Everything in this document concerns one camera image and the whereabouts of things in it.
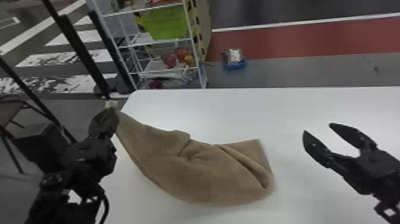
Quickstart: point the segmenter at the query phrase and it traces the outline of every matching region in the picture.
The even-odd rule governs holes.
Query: metal shelf
[[[186,70],[197,69],[197,67],[189,67],[186,64],[179,63],[172,69],[167,69],[164,62],[161,60],[150,60],[146,68],[142,72],[131,73],[138,74],[140,77],[154,78],[154,77],[168,77],[181,79]]]
[[[155,41],[150,33],[138,33],[132,40],[130,41],[129,45],[119,46],[118,48],[129,48],[135,46],[144,46],[144,45],[153,45],[153,44],[160,44],[160,43],[174,43],[180,41],[189,41],[190,38],[177,38],[177,39],[165,39],[165,40],[157,40]]]
[[[110,8],[109,12],[106,12],[105,14],[103,14],[103,17],[110,17],[110,16],[115,16],[115,15],[123,15],[123,14],[128,14],[128,13],[139,13],[139,12],[144,12],[144,11],[149,11],[149,10],[156,10],[159,8],[168,8],[168,7],[174,7],[177,5],[183,5],[181,0],[177,0],[174,3],[162,3],[160,2],[159,4],[157,4],[157,6],[153,6],[153,7],[147,7],[146,6],[146,2],[143,1],[137,1],[135,2],[133,5],[120,9],[118,12],[112,12],[112,8]]]
[[[192,76],[198,79],[197,85],[205,87],[207,75],[201,74],[199,60],[201,52],[193,38],[196,32],[196,21],[194,16],[189,15],[190,4],[187,4],[187,0],[162,2],[153,7],[148,6],[145,0],[134,0],[133,5],[123,9],[116,9],[118,8],[117,0],[92,0],[92,2],[105,30],[112,37],[111,40],[125,70],[128,74],[139,77],[139,81],[135,81],[138,87],[141,84],[148,85],[150,80],[158,77],[168,78],[162,81],[175,85],[175,83],[193,80]],[[150,33],[140,32],[141,28],[136,23],[137,17],[133,13],[176,6],[182,6],[186,17],[186,34],[182,38],[155,40]],[[189,54],[193,56],[192,64],[186,65],[177,61],[174,68],[168,69],[160,59],[161,56],[183,46],[187,47]]]

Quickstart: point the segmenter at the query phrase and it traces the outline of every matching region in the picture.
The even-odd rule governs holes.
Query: cable
[[[108,198],[105,194],[103,194],[102,199],[104,204],[104,213],[103,216],[101,217],[99,224],[105,223],[105,220],[107,219],[108,216],[108,212],[110,212],[110,202],[108,201]]]

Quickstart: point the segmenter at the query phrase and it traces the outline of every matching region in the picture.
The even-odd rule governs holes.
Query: white floor marking
[[[93,60],[96,63],[113,61],[106,49],[90,50]],[[51,54],[33,54],[25,58],[16,67],[37,67],[37,66],[56,66],[72,64],[78,60],[76,52],[58,52]]]
[[[17,23],[17,24],[18,24],[18,23],[21,23],[21,21],[20,21],[17,17],[15,17],[15,16],[14,16],[12,19],[13,19],[14,22]]]
[[[69,13],[73,12],[74,10],[78,9],[79,7],[81,7],[84,4],[85,4],[85,0],[78,0],[78,1],[76,1],[74,3],[72,3],[71,5],[65,7],[64,9],[59,11],[58,13],[59,14],[69,14]],[[41,21],[39,24],[37,24],[37,25],[33,26],[32,28],[30,28],[29,30],[26,30],[25,32],[21,33],[20,35],[18,35],[14,39],[12,39],[12,40],[8,41],[7,43],[1,45],[0,46],[0,55],[5,55],[5,54],[9,53],[14,48],[16,48],[19,45],[25,43],[27,40],[29,40],[30,38],[34,37],[35,35],[37,35],[41,31],[45,30],[49,26],[53,25],[54,23],[55,22],[54,22],[54,19],[52,17],[49,17],[49,18]]]
[[[84,30],[78,31],[78,36],[82,40],[83,43],[91,43],[101,41],[100,34],[97,30]],[[57,46],[57,45],[66,45],[70,44],[64,34],[60,34],[56,36],[53,40],[48,42],[46,46]]]
[[[105,79],[117,74],[103,74]],[[91,94],[96,83],[88,74],[71,77],[25,77],[23,82],[35,93],[46,94]],[[0,78],[0,93],[23,92],[10,77]]]
[[[0,20],[0,30],[19,23],[21,23],[21,21],[17,17],[10,17],[6,18],[5,20]]]
[[[74,26],[87,25],[87,24],[92,24],[92,20],[89,18],[89,16],[81,18],[78,22],[74,24]]]
[[[400,13],[358,15],[358,16],[351,16],[351,17],[341,17],[341,18],[327,18],[327,19],[323,19],[323,20],[307,20],[307,21],[287,22],[287,23],[270,23],[270,24],[262,24],[262,25],[255,25],[255,26],[227,27],[227,28],[213,29],[212,32],[213,33],[222,33],[222,32],[231,32],[231,31],[268,29],[268,28],[277,28],[277,27],[318,24],[318,23],[337,23],[337,22],[343,22],[343,21],[377,20],[380,18],[392,18],[392,17],[400,17]]]

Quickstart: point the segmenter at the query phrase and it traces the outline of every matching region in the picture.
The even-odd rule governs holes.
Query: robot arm
[[[378,215],[388,223],[400,223],[400,161],[356,128],[330,124],[340,137],[360,151],[353,158],[331,152],[320,140],[307,131],[303,134],[306,152],[318,163],[332,169],[359,194],[372,195],[380,202],[375,206]]]

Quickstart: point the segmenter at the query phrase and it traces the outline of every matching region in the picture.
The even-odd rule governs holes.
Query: brown towel
[[[258,140],[210,145],[178,130],[143,125],[118,112],[116,134],[142,173],[172,196],[213,206],[250,203],[271,192],[273,175]]]

